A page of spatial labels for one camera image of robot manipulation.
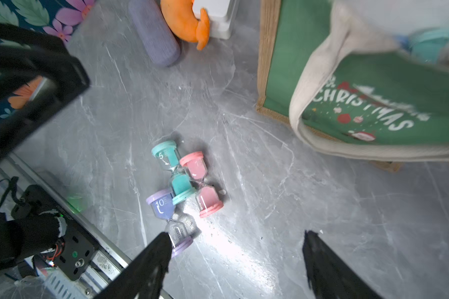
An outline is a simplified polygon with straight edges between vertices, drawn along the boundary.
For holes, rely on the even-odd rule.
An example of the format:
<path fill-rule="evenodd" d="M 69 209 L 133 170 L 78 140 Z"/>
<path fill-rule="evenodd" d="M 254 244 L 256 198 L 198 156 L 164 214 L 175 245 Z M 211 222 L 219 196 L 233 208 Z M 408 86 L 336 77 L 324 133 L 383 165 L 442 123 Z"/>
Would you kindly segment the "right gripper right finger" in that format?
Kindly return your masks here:
<path fill-rule="evenodd" d="M 303 256 L 309 288 L 317 299 L 379 299 L 368 286 L 320 237 L 304 233 Z"/>

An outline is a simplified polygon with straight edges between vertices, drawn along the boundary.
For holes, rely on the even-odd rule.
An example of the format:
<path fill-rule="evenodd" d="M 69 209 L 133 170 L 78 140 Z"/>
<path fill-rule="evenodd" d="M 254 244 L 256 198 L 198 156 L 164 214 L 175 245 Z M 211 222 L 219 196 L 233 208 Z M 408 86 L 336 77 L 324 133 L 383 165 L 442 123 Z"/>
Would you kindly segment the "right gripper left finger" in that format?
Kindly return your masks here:
<path fill-rule="evenodd" d="M 162 232 L 96 298 L 159 299 L 171 255 L 171 239 Z"/>

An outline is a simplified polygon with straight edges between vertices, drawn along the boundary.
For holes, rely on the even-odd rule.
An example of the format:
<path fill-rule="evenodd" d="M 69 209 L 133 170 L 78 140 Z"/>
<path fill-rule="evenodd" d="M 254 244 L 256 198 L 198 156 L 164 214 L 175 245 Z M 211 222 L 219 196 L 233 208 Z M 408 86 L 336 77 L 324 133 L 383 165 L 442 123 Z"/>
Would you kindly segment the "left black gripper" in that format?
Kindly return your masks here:
<path fill-rule="evenodd" d="M 60 38 L 0 23 L 0 101 L 36 79 L 46 86 L 0 121 L 0 162 L 90 87 L 83 65 Z"/>

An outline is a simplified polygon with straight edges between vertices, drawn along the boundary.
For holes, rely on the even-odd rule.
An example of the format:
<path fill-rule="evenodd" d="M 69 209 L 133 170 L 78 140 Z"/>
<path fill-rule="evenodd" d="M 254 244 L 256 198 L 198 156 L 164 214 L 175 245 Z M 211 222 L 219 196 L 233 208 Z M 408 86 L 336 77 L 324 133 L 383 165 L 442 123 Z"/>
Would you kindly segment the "green canvas Christmas bag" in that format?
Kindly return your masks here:
<path fill-rule="evenodd" d="M 449 64 L 415 49 L 343 1 L 262 1 L 257 111 L 324 154 L 449 161 Z"/>

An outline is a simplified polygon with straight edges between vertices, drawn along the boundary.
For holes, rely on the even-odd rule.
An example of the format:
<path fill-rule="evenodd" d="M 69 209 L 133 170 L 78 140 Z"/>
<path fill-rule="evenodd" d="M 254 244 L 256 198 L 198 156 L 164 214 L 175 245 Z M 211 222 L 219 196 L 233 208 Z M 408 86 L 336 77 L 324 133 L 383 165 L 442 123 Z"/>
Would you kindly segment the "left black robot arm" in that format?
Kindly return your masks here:
<path fill-rule="evenodd" d="M 0 122 L 0 162 L 91 84 L 60 38 L 0 23 L 0 101 L 37 78 L 48 87 Z M 0 273 L 51 248 L 65 232 L 59 216 L 8 220 L 0 211 Z"/>

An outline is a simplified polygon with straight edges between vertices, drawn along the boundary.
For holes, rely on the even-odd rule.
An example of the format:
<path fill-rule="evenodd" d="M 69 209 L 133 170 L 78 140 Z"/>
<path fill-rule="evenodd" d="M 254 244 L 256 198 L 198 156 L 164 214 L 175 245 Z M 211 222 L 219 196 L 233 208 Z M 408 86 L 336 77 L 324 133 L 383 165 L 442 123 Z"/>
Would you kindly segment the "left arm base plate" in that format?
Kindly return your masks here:
<path fill-rule="evenodd" d="M 25 256 L 38 255 L 70 280 L 78 280 L 99 248 L 98 242 L 41 186 L 28 186 L 21 201 L 11 216 L 26 224 Z"/>

